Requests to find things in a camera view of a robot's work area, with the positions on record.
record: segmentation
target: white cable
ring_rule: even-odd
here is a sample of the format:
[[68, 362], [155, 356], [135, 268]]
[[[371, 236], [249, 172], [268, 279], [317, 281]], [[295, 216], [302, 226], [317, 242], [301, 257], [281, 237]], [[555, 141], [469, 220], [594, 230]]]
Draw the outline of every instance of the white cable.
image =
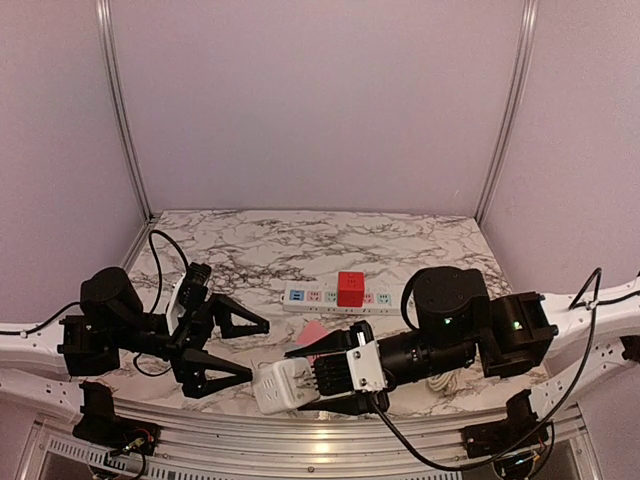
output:
[[434, 392], [441, 392], [445, 390], [447, 387], [451, 387], [451, 390], [455, 390], [458, 386], [458, 376], [457, 371], [453, 370], [451, 372], [442, 373], [440, 375], [434, 375], [432, 377], [427, 378], [427, 385]]

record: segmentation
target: marble tabletop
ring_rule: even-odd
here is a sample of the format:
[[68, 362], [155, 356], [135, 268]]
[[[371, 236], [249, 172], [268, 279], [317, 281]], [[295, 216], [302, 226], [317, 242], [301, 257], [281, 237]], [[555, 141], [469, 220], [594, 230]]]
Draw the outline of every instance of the marble tabletop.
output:
[[[482, 271], [492, 297], [509, 293], [500, 267], [476, 222], [470, 218], [407, 214], [309, 211], [169, 211], [156, 229], [173, 237], [191, 261], [207, 263], [210, 287], [225, 293], [267, 318], [268, 335], [237, 339], [219, 337], [216, 329], [206, 348], [236, 363], [259, 368], [283, 358], [301, 331], [313, 320], [331, 331], [362, 317], [291, 313], [280, 301], [286, 281], [335, 281], [341, 270], [362, 271], [367, 282], [404, 284], [427, 266], [453, 265]], [[158, 238], [164, 274], [164, 311], [172, 284], [183, 271], [173, 248]], [[157, 272], [148, 245], [136, 259], [130, 277], [145, 308], [153, 303]], [[368, 316], [377, 338], [406, 330], [400, 317]], [[132, 366], [133, 354], [121, 353], [122, 368], [101, 377], [117, 398], [233, 415], [260, 416], [249, 384], [229, 388], [203, 399], [186, 398], [172, 373], [142, 376]], [[149, 372], [166, 368], [161, 360], [143, 356]], [[398, 417], [477, 411], [504, 406], [523, 388], [546, 380], [539, 367], [527, 375], [485, 379], [477, 360], [457, 374], [455, 389], [435, 393], [425, 381], [399, 387], [390, 394], [389, 413]], [[329, 418], [318, 412], [289, 412], [284, 417]]]

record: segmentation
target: wire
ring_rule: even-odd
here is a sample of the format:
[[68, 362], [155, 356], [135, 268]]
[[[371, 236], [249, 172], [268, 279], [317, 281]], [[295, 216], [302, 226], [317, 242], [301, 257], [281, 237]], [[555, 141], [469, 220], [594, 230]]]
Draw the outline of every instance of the wire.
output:
[[540, 465], [538, 465], [538, 468], [536, 468], [535, 471], [533, 471], [529, 475], [529, 480], [531, 480], [536, 475], [538, 475], [542, 471], [542, 469], [547, 465], [547, 462], [549, 461], [549, 458], [551, 458], [551, 454], [553, 453], [553, 446], [555, 444], [556, 444], [556, 426], [553, 424], [553, 422], [551, 422], [551, 443], [549, 444], [549, 449], [545, 450], [547, 452], [547, 455], [541, 460]]
[[602, 268], [598, 267], [593, 271], [589, 279], [585, 282], [585, 284], [582, 286], [582, 288], [578, 292], [578, 295], [576, 295], [576, 298], [573, 300], [573, 302], [571, 302], [571, 305], [569, 306], [569, 310], [571, 310], [572, 308], [577, 308], [576, 305], [578, 301], [582, 298], [582, 296], [585, 294], [585, 292], [591, 286], [594, 280], [596, 282], [596, 285], [593, 290], [592, 304], [594, 305], [594, 307], [591, 310], [591, 324], [589, 329], [589, 339], [587, 340], [587, 347], [585, 349], [584, 355], [582, 356], [582, 361], [580, 362], [580, 366], [578, 367], [578, 371], [576, 372], [576, 375], [574, 376], [573, 381], [569, 385], [569, 388], [567, 388], [566, 393], [555, 405], [555, 407], [551, 409], [551, 411], [538, 423], [537, 426], [533, 427], [530, 431], [528, 431], [527, 433], [522, 435], [518, 440], [513, 442], [512, 445], [510, 445], [507, 448], [504, 448], [497, 454], [489, 457], [486, 460], [482, 460], [480, 462], [470, 463], [466, 465], [458, 465], [455, 467], [450, 467], [448, 465], [441, 465], [439, 463], [436, 463], [422, 456], [422, 454], [420, 454], [420, 452], [418, 452], [418, 450], [416, 450], [416, 448], [413, 445], [411, 445], [411, 443], [404, 437], [404, 435], [402, 435], [402, 433], [391, 422], [389, 417], [387, 417], [387, 415], [380, 409], [380, 407], [371, 398], [368, 398], [369, 405], [378, 414], [380, 419], [389, 428], [389, 430], [391, 430], [391, 432], [396, 436], [396, 438], [400, 441], [400, 443], [404, 445], [407, 451], [411, 455], [413, 455], [417, 460], [419, 460], [420, 462], [424, 463], [425, 465], [431, 468], [435, 468], [437, 470], [442, 470], [445, 472], [466, 472], [466, 471], [473, 470], [475, 468], [484, 467], [485, 465], [493, 463], [494, 461], [503, 457], [505, 454], [518, 448], [518, 446], [521, 443], [523, 443], [525, 440], [527, 440], [531, 435], [535, 434], [540, 429], [542, 429], [547, 424], [547, 422], [558, 412], [558, 410], [560, 410], [560, 408], [564, 406], [565, 402], [567, 401], [567, 399], [575, 389], [578, 381], [580, 380], [580, 376], [582, 375], [582, 372], [584, 371], [584, 367], [587, 364], [587, 360], [589, 359], [589, 353], [591, 352], [591, 348], [593, 347], [593, 337], [596, 331], [596, 312], [598, 309], [598, 294], [600, 293], [600, 282], [602, 280]]
[[458, 386], [457, 375], [457, 370], [433, 375], [427, 378], [427, 385], [429, 385], [429, 388], [434, 392], [441, 392], [449, 386], [451, 387], [451, 390], [455, 390]]
[[144, 453], [142, 453], [142, 450], [140, 450], [140, 449], [136, 449], [136, 451], [142, 457], [142, 468], [138, 472], [138, 475], [133, 477], [131, 480], [140, 480], [142, 478], [142, 476], [144, 475], [145, 470], [147, 469], [147, 456]]
[[538, 440], [540, 440], [540, 446], [542, 447], [538, 452], [538, 455], [542, 456], [544, 455], [544, 453], [547, 451], [547, 448], [549, 447], [547, 447], [547, 444], [542, 441], [542, 437], [538, 437]]
[[149, 248], [151, 248], [151, 254], [153, 255], [153, 259], [156, 262], [156, 269], [158, 270], [158, 292], [156, 293], [156, 299], [153, 302], [153, 306], [151, 307], [151, 310], [149, 310], [149, 313], [154, 312], [154, 310], [158, 306], [158, 303], [160, 302], [160, 297], [162, 296], [162, 267], [160, 266], [160, 258], [158, 257], [156, 246], [153, 243], [154, 235], [158, 235], [164, 238], [167, 242], [169, 242], [171, 246], [175, 248], [176, 252], [178, 252], [178, 255], [180, 255], [180, 258], [182, 259], [182, 263], [184, 263], [185, 271], [189, 269], [189, 261], [187, 260], [187, 256], [184, 254], [184, 251], [180, 248], [180, 245], [178, 245], [178, 243], [173, 238], [171, 238], [168, 234], [164, 233], [162, 230], [151, 230], [149, 232], [149, 236], [148, 236]]
[[[636, 282], [638, 280], [638, 277], [640, 277], [640, 272], [638, 272], [638, 275], [636, 275]], [[630, 298], [637, 297], [639, 295], [640, 295], [640, 290], [635, 290], [633, 292], [629, 292], [626, 295], [623, 295], [618, 298], [610, 298], [609, 300], [600, 300], [598, 302], [598, 305], [601, 307], [606, 305], [615, 305], [616, 303], [624, 302], [625, 300], [629, 300]], [[580, 303], [576, 303], [574, 308], [586, 307], [586, 306], [587, 306], [586, 302], [580, 302]]]
[[151, 378], [155, 378], [155, 377], [161, 377], [162, 375], [165, 375], [167, 373], [169, 373], [171, 371], [171, 367], [167, 368], [165, 371], [163, 372], [159, 372], [159, 373], [149, 373], [149, 372], [145, 372], [144, 370], [142, 370], [142, 368], [140, 368], [140, 365], [138, 365], [138, 360], [140, 360], [140, 357], [142, 356], [141, 353], [139, 353], [138, 355], [136, 355], [135, 357], [133, 357], [133, 366], [134, 368], [141, 373], [142, 375], [144, 375], [145, 377], [151, 377]]
[[[160, 258], [158, 257], [156, 246], [153, 243], [154, 235], [158, 235], [164, 238], [167, 242], [169, 242], [171, 246], [175, 248], [176, 252], [178, 252], [178, 255], [180, 255], [180, 259], [184, 264], [185, 271], [189, 269], [189, 261], [187, 260], [187, 256], [184, 254], [184, 251], [180, 248], [180, 245], [178, 245], [178, 243], [173, 238], [171, 238], [168, 234], [166, 234], [162, 230], [151, 230], [149, 232], [149, 236], [148, 236], [149, 248], [151, 248], [151, 254], [153, 255], [153, 259], [156, 263], [156, 269], [158, 270], [158, 291], [156, 292], [156, 298], [153, 302], [153, 306], [151, 307], [151, 310], [149, 310], [149, 313], [153, 313], [155, 311], [156, 307], [158, 306], [158, 303], [160, 303], [160, 297], [162, 296], [162, 266], [160, 265]], [[139, 373], [141, 373], [145, 377], [152, 377], [152, 378], [161, 377], [162, 375], [165, 375], [171, 371], [171, 367], [169, 367], [165, 371], [159, 372], [159, 373], [145, 372], [144, 370], [142, 370], [142, 368], [140, 368], [140, 365], [138, 365], [138, 361], [140, 360], [140, 357], [142, 357], [142, 353], [139, 353], [135, 357], [133, 357], [133, 366]]]
[[133, 431], [133, 433], [135, 433], [135, 432], [142, 432], [142, 433], [146, 433], [146, 434], [147, 434], [147, 442], [149, 442], [149, 443], [153, 442], [153, 435], [151, 435], [151, 434], [149, 433], [149, 430], [146, 430], [146, 429], [144, 429], [144, 428], [136, 428], [136, 429]]
[[404, 323], [407, 324], [407, 327], [409, 327], [414, 332], [417, 332], [420, 329], [416, 327], [413, 323], [411, 323], [411, 320], [409, 320], [409, 314], [407, 313], [407, 303], [409, 303], [409, 297], [411, 296], [411, 292], [413, 291], [413, 285], [416, 283], [416, 280], [418, 280], [418, 277], [425, 270], [427, 269], [421, 268], [411, 276], [407, 284], [404, 286], [404, 290], [402, 290], [402, 298], [400, 299], [400, 314], [402, 315], [402, 319], [404, 320]]
[[65, 305], [60, 310], [58, 310], [56, 313], [54, 313], [51, 317], [49, 317], [44, 322], [42, 322], [40, 325], [36, 325], [35, 327], [33, 327], [33, 328], [29, 329], [29, 330], [15, 330], [15, 331], [7, 331], [7, 332], [0, 331], [0, 335], [20, 336], [20, 335], [22, 335], [22, 332], [24, 332], [26, 335], [31, 335], [32, 333], [39, 332], [43, 328], [48, 327], [56, 318], [58, 318], [64, 312], [69, 310], [71, 307], [75, 307], [77, 305], [80, 305], [80, 302], [71, 302], [71, 303]]

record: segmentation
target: cable clip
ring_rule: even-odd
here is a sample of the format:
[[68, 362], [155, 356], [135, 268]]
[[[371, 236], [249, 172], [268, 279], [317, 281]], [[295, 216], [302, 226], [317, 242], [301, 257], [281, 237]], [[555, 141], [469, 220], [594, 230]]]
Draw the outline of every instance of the cable clip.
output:
[[591, 300], [590, 302], [584, 302], [585, 308], [588, 311], [595, 310], [595, 308], [599, 305], [600, 300]]

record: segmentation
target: white plug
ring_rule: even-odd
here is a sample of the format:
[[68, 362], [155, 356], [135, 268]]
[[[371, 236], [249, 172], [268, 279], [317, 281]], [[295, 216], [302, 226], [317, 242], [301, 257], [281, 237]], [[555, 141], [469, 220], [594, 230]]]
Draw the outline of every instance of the white plug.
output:
[[280, 360], [256, 370], [251, 387], [264, 415], [295, 410], [320, 398], [306, 358]]

